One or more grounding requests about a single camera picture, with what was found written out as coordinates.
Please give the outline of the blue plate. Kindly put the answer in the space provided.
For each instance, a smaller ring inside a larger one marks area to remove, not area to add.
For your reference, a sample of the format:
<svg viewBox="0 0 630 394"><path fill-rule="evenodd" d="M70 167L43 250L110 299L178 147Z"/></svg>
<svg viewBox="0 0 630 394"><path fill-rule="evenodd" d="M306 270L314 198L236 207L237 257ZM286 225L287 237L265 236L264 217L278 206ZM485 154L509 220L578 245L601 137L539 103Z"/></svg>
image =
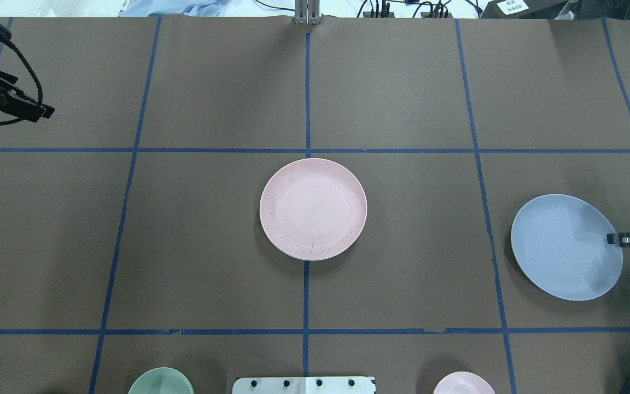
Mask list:
<svg viewBox="0 0 630 394"><path fill-rule="evenodd" d="M622 250L607 241L614 232L593 205L572 195L546 194L518 210L510 243L518 267L536 287L585 302L610 292L622 275Z"/></svg>

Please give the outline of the pink plate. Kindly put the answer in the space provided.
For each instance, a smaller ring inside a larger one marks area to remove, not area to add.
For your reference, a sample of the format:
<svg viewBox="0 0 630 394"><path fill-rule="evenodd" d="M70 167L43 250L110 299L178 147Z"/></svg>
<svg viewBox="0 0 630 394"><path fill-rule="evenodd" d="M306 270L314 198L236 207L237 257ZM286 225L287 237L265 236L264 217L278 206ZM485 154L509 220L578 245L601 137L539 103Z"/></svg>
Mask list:
<svg viewBox="0 0 630 394"><path fill-rule="evenodd" d="M267 239L302 261L337 257L360 237L368 199L359 179L328 159L300 159L270 177L258 204Z"/></svg>

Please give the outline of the light blue cloth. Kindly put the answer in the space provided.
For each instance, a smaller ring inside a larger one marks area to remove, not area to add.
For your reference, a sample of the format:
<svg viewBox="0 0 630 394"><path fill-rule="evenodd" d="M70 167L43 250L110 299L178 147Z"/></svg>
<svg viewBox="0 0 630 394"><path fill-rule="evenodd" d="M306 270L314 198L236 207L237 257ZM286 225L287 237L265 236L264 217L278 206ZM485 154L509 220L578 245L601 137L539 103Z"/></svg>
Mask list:
<svg viewBox="0 0 630 394"><path fill-rule="evenodd" d="M130 1L120 17L148 17L187 15L193 17L218 16L223 1Z"/></svg>

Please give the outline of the pink bowl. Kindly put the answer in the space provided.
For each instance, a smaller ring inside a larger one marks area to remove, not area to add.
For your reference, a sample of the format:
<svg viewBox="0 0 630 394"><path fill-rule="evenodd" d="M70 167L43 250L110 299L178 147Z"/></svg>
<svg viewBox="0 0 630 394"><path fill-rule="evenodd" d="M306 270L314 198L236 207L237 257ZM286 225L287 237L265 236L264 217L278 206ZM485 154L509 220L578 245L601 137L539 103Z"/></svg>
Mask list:
<svg viewBox="0 0 630 394"><path fill-rule="evenodd" d="M446 375L435 386L433 393L495 393L490 384L477 374L465 371Z"/></svg>

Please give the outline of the green bowl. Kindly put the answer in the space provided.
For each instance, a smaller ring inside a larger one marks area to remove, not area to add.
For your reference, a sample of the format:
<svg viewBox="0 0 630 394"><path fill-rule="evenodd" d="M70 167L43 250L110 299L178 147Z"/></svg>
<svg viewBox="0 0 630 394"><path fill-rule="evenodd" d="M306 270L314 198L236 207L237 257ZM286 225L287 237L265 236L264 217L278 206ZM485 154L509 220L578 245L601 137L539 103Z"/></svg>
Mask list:
<svg viewBox="0 0 630 394"><path fill-rule="evenodd" d="M127 393L195 393L182 372L170 367L158 367L139 376Z"/></svg>

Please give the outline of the aluminium frame post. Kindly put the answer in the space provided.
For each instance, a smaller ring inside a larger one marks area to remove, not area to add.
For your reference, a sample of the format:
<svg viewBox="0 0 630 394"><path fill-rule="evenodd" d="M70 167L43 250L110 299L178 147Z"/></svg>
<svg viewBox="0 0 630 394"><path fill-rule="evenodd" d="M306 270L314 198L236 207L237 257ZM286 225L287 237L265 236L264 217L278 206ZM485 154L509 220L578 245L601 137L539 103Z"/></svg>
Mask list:
<svg viewBox="0 0 630 394"><path fill-rule="evenodd" d="M294 1L295 25L319 25L321 20L320 0Z"/></svg>

